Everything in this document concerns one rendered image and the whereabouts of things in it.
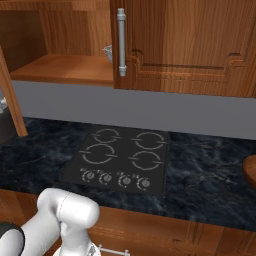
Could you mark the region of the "open wooden cabinet door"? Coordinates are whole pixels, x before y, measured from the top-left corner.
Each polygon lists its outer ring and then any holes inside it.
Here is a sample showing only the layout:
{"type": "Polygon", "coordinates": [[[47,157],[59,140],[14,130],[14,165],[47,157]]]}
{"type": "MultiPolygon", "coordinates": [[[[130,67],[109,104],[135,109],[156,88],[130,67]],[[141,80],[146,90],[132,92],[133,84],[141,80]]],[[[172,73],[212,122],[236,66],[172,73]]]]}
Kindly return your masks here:
{"type": "Polygon", "coordinates": [[[14,126],[17,134],[22,136],[27,136],[28,132],[23,120],[22,112],[12,86],[12,81],[10,73],[3,55],[2,48],[0,47],[0,88],[6,98],[6,102],[9,108],[9,111],[14,122],[14,126]]]}

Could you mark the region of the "brown wooden bowl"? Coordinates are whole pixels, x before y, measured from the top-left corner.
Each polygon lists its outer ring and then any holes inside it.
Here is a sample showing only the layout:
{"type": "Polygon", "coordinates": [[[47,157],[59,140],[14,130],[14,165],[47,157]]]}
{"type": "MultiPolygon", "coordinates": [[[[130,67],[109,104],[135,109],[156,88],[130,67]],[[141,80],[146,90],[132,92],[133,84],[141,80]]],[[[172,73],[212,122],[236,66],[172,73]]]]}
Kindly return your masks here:
{"type": "Polygon", "coordinates": [[[252,188],[256,189],[256,155],[246,157],[242,168],[246,180],[252,188]]]}

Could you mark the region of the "black electric hob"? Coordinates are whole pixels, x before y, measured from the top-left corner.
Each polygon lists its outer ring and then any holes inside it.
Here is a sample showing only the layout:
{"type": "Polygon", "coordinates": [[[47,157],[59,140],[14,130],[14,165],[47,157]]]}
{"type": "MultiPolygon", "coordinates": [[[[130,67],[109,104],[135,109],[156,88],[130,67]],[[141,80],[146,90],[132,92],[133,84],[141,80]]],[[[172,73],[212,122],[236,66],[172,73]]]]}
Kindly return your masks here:
{"type": "Polygon", "coordinates": [[[165,195],[169,136],[164,131],[94,125],[61,171],[63,182],[105,188],[127,193],[165,195]],[[93,171],[95,178],[84,182],[85,171],[93,171]],[[111,173],[107,185],[99,182],[100,175],[111,173]],[[131,183],[123,188],[118,184],[122,175],[129,175],[131,183]],[[139,178],[146,177],[150,186],[146,191],[137,187],[139,178]]]}

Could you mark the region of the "wooden base cabinet front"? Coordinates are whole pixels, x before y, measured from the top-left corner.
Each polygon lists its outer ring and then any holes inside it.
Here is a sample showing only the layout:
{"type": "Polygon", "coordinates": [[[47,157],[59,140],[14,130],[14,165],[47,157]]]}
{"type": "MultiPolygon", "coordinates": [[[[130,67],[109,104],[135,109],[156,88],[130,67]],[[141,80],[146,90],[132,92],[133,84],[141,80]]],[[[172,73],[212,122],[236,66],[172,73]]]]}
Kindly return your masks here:
{"type": "Polygon", "coordinates": [[[225,228],[214,256],[256,256],[256,231],[225,228]]]}

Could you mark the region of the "closed wooden cabinet door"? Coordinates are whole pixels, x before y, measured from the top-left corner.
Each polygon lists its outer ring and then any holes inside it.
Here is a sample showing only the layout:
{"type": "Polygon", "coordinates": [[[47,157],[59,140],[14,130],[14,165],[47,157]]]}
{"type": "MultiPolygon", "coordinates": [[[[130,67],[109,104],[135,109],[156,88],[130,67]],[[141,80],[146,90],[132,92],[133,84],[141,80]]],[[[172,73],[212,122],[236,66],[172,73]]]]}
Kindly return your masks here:
{"type": "Polygon", "coordinates": [[[110,0],[110,17],[116,89],[256,98],[256,0],[110,0]]]}

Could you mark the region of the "grey hob knob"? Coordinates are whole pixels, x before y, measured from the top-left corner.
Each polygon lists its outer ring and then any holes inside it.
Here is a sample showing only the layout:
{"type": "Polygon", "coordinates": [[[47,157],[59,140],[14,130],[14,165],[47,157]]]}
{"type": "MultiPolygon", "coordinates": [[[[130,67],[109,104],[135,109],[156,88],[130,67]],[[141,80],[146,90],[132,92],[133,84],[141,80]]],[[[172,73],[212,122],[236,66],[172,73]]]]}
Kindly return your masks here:
{"type": "Polygon", "coordinates": [[[91,182],[95,178],[95,173],[91,170],[85,171],[82,175],[82,180],[84,182],[91,182]]]}
{"type": "Polygon", "coordinates": [[[131,183],[131,177],[129,175],[122,175],[119,179],[118,179],[118,184],[123,187],[126,188],[129,184],[131,183]]]}
{"type": "Polygon", "coordinates": [[[99,178],[99,182],[102,184],[102,185],[107,185],[111,182],[112,180],[112,174],[111,173],[103,173],[100,175],[100,178],[99,178]]]}
{"type": "Polygon", "coordinates": [[[148,187],[150,186],[150,181],[146,177],[139,178],[137,181],[137,187],[142,190],[146,191],[148,187]]]}

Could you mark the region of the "wooden drawer front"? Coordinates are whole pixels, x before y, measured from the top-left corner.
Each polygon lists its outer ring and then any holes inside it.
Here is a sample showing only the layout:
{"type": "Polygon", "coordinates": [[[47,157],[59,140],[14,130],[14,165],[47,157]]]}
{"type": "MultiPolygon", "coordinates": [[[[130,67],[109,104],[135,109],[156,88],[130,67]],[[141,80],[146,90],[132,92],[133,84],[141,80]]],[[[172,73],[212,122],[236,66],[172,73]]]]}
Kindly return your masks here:
{"type": "Polygon", "coordinates": [[[92,240],[131,256],[215,256],[224,229],[215,225],[100,207],[92,240]]]}

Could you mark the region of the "open wooden wall cabinet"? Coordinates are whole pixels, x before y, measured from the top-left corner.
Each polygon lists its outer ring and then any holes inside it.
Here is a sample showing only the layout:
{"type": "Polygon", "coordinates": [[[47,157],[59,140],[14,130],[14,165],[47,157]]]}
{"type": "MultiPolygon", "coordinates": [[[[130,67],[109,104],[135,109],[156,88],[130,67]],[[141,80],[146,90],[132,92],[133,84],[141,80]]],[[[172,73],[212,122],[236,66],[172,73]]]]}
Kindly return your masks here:
{"type": "Polygon", "coordinates": [[[0,0],[0,47],[14,80],[113,82],[110,0],[0,0]]]}

